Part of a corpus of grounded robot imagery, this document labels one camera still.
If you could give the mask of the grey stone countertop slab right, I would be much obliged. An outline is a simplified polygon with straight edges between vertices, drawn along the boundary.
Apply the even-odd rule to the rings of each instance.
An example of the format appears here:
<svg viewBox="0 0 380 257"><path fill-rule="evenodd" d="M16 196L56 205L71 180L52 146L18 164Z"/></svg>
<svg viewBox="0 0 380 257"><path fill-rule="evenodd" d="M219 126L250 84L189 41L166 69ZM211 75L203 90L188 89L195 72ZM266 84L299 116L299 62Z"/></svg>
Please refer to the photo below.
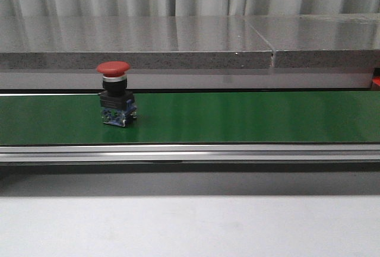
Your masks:
<svg viewBox="0 0 380 257"><path fill-rule="evenodd" d="M270 45L276 71L379 67L379 15L246 16Z"/></svg>

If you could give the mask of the grey stone countertop slab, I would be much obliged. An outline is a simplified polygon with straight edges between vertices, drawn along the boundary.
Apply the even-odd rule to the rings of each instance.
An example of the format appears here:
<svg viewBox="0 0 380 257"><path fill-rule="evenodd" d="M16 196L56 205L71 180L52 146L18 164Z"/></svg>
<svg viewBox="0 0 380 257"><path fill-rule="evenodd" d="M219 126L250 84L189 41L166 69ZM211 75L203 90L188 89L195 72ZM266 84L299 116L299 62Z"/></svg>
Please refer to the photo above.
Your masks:
<svg viewBox="0 0 380 257"><path fill-rule="evenodd" d="M242 17L2 17L1 69L267 69L272 50Z"/></svg>
<svg viewBox="0 0 380 257"><path fill-rule="evenodd" d="M379 15L246 16L270 45L276 71L379 67Z"/></svg>

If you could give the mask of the green conveyor belt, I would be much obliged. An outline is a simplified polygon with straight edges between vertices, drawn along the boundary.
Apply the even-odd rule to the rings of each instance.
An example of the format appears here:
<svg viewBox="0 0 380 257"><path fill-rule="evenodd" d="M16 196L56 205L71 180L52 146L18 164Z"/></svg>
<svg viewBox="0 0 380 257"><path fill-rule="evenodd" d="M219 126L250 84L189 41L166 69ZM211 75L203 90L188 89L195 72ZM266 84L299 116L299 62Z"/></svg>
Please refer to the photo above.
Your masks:
<svg viewBox="0 0 380 257"><path fill-rule="evenodd" d="M378 142L376 91L140 93L137 119L105 125L95 94L1 97L2 145Z"/></svg>

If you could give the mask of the grey stone countertop slab left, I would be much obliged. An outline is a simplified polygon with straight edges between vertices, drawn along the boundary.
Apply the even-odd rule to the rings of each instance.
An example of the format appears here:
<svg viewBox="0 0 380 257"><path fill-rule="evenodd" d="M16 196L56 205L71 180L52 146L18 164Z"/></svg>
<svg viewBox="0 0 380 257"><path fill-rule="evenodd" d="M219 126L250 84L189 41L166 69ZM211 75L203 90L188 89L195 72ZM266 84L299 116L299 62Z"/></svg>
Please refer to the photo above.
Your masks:
<svg viewBox="0 0 380 257"><path fill-rule="evenodd" d="M272 50L242 17L2 17L1 69L267 69Z"/></svg>

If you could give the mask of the red plastic tray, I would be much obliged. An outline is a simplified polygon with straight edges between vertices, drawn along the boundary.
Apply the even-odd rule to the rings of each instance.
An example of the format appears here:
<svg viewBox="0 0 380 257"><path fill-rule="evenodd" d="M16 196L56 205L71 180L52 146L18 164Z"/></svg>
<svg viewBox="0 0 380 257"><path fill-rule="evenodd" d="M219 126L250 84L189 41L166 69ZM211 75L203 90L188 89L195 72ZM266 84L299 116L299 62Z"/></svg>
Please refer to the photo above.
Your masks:
<svg viewBox="0 0 380 257"><path fill-rule="evenodd" d="M380 76L375 76L372 78L372 84L370 89L372 91L379 91L380 90Z"/></svg>

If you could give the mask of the aluminium conveyor side rail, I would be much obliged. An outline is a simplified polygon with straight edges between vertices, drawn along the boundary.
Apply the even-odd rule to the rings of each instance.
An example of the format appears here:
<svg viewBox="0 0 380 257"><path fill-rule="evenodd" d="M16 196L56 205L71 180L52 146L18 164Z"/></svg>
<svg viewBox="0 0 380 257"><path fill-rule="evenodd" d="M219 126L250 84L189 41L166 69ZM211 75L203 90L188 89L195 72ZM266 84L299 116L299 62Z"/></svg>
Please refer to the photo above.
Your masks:
<svg viewBox="0 0 380 257"><path fill-rule="evenodd" d="M377 163L378 143L115 144L1 147L1 165Z"/></svg>

